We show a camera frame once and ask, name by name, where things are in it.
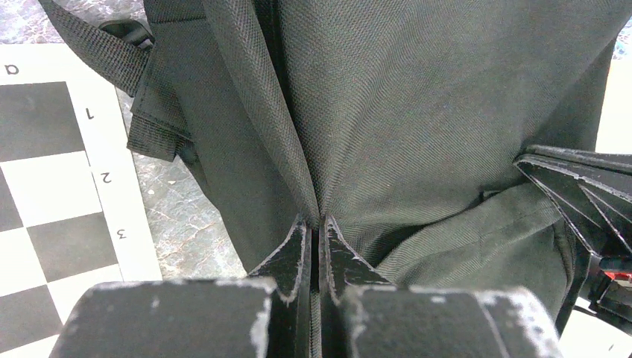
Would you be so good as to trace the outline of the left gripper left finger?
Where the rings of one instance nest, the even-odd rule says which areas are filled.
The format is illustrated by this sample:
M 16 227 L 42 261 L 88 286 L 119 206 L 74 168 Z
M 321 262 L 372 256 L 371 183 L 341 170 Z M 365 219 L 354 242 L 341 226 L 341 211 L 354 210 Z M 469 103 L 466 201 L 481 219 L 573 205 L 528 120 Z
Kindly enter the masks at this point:
M 267 357 L 310 356 L 310 280 L 312 273 L 312 232 L 297 216 L 287 237 L 249 277 L 275 281 L 268 323 Z

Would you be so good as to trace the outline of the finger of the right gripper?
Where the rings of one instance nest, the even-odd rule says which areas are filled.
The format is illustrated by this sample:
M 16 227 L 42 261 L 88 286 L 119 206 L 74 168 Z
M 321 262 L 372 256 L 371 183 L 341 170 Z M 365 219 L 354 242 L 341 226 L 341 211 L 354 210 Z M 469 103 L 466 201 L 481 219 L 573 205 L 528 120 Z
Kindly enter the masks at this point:
M 631 256 L 631 155 L 532 145 L 513 164 L 591 254 Z

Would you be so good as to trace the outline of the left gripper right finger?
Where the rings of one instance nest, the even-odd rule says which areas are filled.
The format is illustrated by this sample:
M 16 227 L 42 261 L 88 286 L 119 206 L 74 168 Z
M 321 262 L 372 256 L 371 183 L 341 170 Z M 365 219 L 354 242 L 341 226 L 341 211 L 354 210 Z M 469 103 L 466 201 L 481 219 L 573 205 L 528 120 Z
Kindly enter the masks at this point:
M 345 357 L 341 302 L 351 286 L 391 283 L 344 240 L 332 216 L 323 217 L 319 233 L 320 352 L 323 357 Z

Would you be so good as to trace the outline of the black student backpack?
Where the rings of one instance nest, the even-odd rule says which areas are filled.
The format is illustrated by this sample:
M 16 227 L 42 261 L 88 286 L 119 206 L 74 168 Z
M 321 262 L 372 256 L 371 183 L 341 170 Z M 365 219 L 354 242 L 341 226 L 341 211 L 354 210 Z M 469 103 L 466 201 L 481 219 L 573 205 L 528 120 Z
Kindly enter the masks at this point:
M 246 270 L 330 215 L 393 283 L 522 286 L 559 315 L 578 241 L 513 161 L 594 149 L 629 1 L 146 1 L 149 49 L 42 7 Z

